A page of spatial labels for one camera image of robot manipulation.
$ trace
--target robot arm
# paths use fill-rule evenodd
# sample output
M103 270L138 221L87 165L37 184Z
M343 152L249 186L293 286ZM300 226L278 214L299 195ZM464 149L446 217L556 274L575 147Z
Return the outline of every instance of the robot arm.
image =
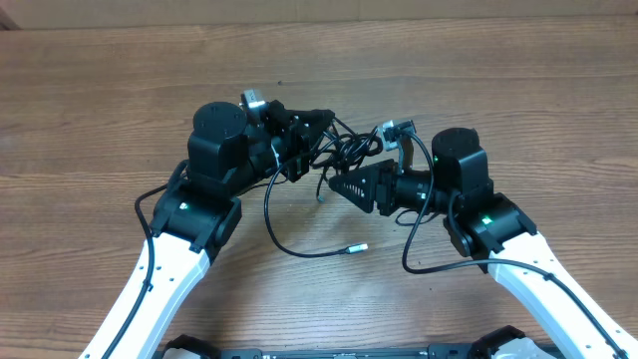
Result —
M156 258L152 287L111 354L112 358L151 358L177 309L210 268L205 251L193 252L187 240L162 233L152 241ZM129 282L80 359L104 356L140 293L148 263L149 246L145 242Z
M286 110L277 101L265 102L255 90L244 92L242 102L242 108L211 103L195 113L188 161L168 181L154 209L153 235L80 358L151 358L177 309L239 223L237 196L277 171L293 182L308 173L311 150L323 139L334 113ZM282 167L293 158L297 161Z
M638 341L596 304L558 262L542 234L527 232L503 243L489 258L527 263L552 273L578 297L629 357L638 356ZM518 299L567 358L612 358L615 353L576 303L555 283L537 273L506 264L490 264L489 274Z
M444 227L452 244L462 256L474 259L435 268L410 268L406 258L413 230L404 251L404 268L426 274L479 265L529 310L567 358L638 357L636 339L560 265L533 221L503 194L493 192L487 156L479 146L477 132L448 129L437 134L432 141L434 164L430 171L422 172L413 171L411 166L410 138L416 137L415 132L411 122L384 124L384 148L399 149L400 160L369 165L329 180L331 189L368 213L376 203L381 215L390 215L399 207L420 211L417 222L425 212L446 214ZM425 146L419 143L428 158ZM512 353L491 350L475 354L508 358Z

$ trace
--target white connector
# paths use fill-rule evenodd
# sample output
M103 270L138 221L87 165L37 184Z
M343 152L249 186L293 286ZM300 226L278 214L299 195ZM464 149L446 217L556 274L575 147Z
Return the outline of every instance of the white connector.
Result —
M368 243L355 244L346 248L346 253L354 254L365 251L366 249L368 249Z

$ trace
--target black plastic part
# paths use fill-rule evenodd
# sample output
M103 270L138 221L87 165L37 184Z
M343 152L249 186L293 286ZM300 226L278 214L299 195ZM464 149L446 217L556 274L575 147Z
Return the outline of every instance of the black plastic part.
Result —
M392 199L395 165L394 160L386 160L365 166L330 178L328 185L366 213L374 210L376 201L381 215L389 215L396 210Z
M233 104L211 103L197 110L188 139L188 178L200 190L230 197L224 180L248 162L247 124L246 114Z
M375 202L380 215L391 215L400 207L421 210L430 187L430 172L407 170L398 175L397 168L394 160L385 160L334 176L328 185L366 213L374 210ZM434 190L432 196L428 210L445 212L448 195Z
M554 345L539 345L545 353L556 359L564 359ZM221 350L218 359L467 359L472 344L431 344L416 348L385 349L329 349L261 351L259 349ZM153 359L162 359L158 351Z
M241 201L202 193L181 179L158 200L151 221L153 233L166 232L189 240L190 250L206 250L212 262L241 219Z
M334 118L335 113L330 110L286 110L276 100L268 104L265 128L268 133L280 138L284 149L280 154L281 162L308 153L289 165L286 172L288 180L295 182L310 171L310 149L319 141Z
M487 170L487 154L479 145L476 130L452 128L432 139L437 189L458 190L458 212L472 212L493 196Z
M181 334L176 339L169 341L162 352L158 352L154 355L154 359L163 358L168 349L184 349L193 354L199 355L200 359L225 359L222 355L223 352L219 349L203 340L193 338L185 334Z
M444 219L444 227L459 253L473 259L487 259L492 251L501 252L505 241L520 234L537 233L536 224L502 193L495 194L477 211L460 213L456 221L463 238L455 235L448 218ZM480 268L487 273L486 265Z
M525 333L511 325L496 329L472 344L468 359L490 359L501 345L524 337Z

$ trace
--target cable clip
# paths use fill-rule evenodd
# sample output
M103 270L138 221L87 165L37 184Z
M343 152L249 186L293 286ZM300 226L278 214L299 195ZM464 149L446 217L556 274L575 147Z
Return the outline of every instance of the cable clip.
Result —
M151 280L150 279L145 279L142 281L142 285L147 285L149 287L148 291L152 291L153 290L153 285L151 284Z
M556 276L554 273L547 273L546 275L543 275L542 278L545 280L554 280L556 279Z

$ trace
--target black bracket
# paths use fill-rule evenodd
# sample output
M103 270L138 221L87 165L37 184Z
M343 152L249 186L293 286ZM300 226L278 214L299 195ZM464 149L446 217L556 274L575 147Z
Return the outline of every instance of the black bracket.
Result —
M490 334L482 337L472 344L468 358L489 359L503 344L507 344L514 339L524 337L525 333L522 331L512 327L511 325L504 326L492 331Z
M169 349L183 349L199 356L199 359L221 359L222 352L207 342L181 334L176 339L169 341L163 352L157 352L153 359L161 359Z
M454 247L462 256L473 259L487 259L492 251L501 252L504 242L520 234L537 233L536 224L502 193L495 194L477 211L460 213L457 223L461 238L451 229L449 219L444 219ZM480 268L487 273L486 265Z
M392 196L395 167L394 160L385 160L334 176L328 185L366 213L374 210L376 201L381 215L390 215L396 210Z
M189 240L190 250L202 249L213 261L241 219L241 201L208 195L181 179L166 190L154 209L151 229Z

